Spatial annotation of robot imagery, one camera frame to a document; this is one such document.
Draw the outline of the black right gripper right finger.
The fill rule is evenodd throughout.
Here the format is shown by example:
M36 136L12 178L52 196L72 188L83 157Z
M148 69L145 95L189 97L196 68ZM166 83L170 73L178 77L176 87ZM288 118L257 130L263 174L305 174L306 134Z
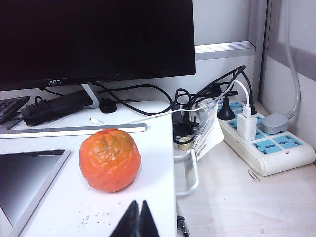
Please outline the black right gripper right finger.
M139 219L141 237L160 237L147 202L144 200Z

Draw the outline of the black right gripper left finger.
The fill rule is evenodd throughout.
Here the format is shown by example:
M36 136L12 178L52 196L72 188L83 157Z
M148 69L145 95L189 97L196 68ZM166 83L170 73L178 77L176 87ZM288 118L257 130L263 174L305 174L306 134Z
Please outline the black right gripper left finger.
M134 200L112 231L110 237L133 237L139 214L138 203Z

